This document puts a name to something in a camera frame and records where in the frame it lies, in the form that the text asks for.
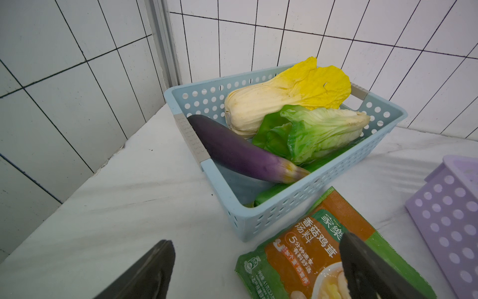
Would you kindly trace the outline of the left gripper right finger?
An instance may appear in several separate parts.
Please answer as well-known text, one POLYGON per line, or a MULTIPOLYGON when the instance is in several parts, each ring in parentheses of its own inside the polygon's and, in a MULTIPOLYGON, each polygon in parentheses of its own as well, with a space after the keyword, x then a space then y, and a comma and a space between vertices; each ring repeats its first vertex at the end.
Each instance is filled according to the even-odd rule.
POLYGON ((345 233, 339 250, 347 287, 353 299, 425 297, 355 234, 345 233))

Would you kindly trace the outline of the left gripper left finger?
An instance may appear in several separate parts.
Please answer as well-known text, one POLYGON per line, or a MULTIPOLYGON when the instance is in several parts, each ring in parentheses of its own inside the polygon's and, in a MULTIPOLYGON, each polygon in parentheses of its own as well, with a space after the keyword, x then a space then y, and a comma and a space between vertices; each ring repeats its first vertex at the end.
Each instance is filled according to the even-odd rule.
POLYGON ((176 259, 173 242, 160 240, 97 299, 165 299, 176 259))

